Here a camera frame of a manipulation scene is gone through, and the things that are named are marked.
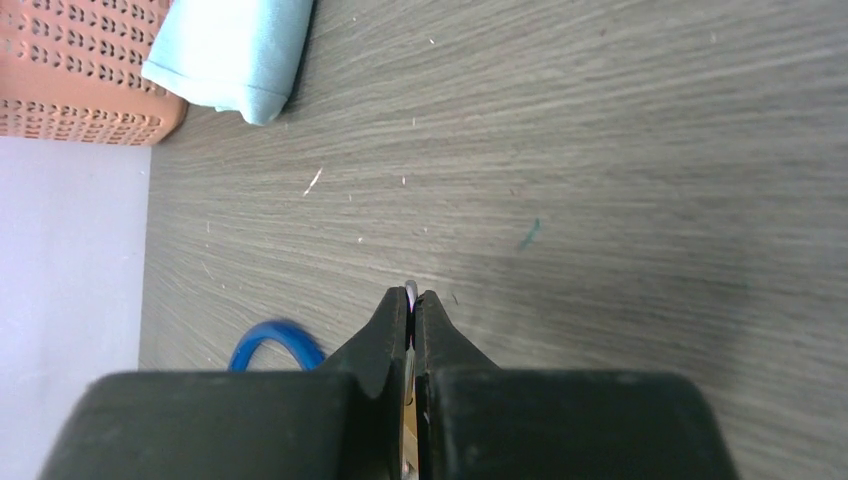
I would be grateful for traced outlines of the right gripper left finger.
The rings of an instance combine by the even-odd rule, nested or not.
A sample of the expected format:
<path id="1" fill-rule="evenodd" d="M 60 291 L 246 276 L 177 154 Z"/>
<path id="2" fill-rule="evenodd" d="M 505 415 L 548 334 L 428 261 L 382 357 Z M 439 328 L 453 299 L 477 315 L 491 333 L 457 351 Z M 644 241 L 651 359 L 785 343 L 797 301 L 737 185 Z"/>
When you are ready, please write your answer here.
<path id="1" fill-rule="evenodd" d="M 397 479 L 408 296 L 310 371 L 141 371 L 91 384 L 44 479 Z"/>

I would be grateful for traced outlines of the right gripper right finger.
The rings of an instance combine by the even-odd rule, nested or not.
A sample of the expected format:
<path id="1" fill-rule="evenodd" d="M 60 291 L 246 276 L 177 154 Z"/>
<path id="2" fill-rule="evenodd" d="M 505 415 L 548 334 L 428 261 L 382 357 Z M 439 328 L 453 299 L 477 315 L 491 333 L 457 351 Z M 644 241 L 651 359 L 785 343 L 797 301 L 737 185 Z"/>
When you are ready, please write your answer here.
<path id="1" fill-rule="evenodd" d="M 424 479 L 734 479 L 689 379 L 633 370 L 508 369 L 427 291 L 414 307 Z"/>

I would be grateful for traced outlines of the blue cable bike lock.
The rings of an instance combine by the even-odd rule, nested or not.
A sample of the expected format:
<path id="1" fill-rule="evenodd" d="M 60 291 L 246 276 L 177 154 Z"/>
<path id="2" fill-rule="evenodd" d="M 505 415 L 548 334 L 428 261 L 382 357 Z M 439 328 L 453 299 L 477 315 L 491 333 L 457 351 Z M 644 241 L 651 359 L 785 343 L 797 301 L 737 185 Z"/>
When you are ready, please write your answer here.
<path id="1" fill-rule="evenodd" d="M 318 342 L 302 326 L 290 320 L 268 320 L 254 325 L 241 336 L 227 370 L 246 371 L 257 349 L 267 342 L 285 349 L 302 370 L 313 370 L 326 359 Z"/>

